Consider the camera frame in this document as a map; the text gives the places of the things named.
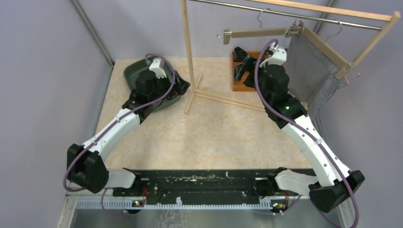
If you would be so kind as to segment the wooden clip hanger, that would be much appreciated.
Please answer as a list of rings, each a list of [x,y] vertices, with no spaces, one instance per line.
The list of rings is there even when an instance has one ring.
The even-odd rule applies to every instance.
[[[255,38],[255,37],[268,37],[268,36],[282,36],[288,31],[286,27],[280,28],[262,28],[262,21],[259,19],[263,12],[269,12],[271,8],[263,9],[259,12],[257,16],[257,21],[260,23],[259,29],[249,29],[249,30],[235,30],[230,31],[229,29],[224,29],[223,32],[217,33],[217,38],[223,40],[224,45],[228,45],[232,38]]]
[[[335,77],[339,80],[346,79],[353,69],[355,64],[346,60],[339,54],[333,47],[331,47],[323,38],[316,34],[312,29],[305,26],[303,21],[295,21],[293,25],[285,31],[285,37],[304,36],[309,40],[317,49],[320,50],[326,57],[328,57],[338,68],[339,72]]]

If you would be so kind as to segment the grey striped underwear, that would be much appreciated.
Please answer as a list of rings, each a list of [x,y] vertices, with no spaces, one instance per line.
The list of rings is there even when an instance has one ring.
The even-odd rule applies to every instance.
[[[337,90],[348,85],[346,79],[336,78],[339,70],[306,37],[291,38],[285,62],[285,71],[289,76],[288,87],[295,98],[308,105],[307,113],[310,117],[317,116]]]

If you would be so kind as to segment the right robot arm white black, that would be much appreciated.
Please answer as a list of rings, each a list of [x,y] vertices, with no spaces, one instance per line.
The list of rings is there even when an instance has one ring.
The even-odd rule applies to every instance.
[[[279,196],[288,190],[307,196],[323,213],[350,199],[357,214],[355,193],[365,177],[343,164],[317,133],[306,109],[289,93],[289,76],[283,63],[272,57],[261,61],[246,56],[234,66],[233,73],[235,81],[249,74],[244,84],[256,90],[268,117],[294,141],[315,173],[309,176],[280,167],[269,177],[270,194]]]

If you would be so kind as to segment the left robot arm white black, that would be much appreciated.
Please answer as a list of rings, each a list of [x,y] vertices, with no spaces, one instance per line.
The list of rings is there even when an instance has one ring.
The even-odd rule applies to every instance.
[[[176,70],[142,70],[131,74],[127,83],[129,98],[115,117],[95,136],[67,150],[67,170],[63,187],[68,192],[87,190],[99,193],[124,188],[130,196],[142,192],[136,175],[124,169],[108,169],[105,161],[112,150],[153,112],[177,102],[190,87]]]

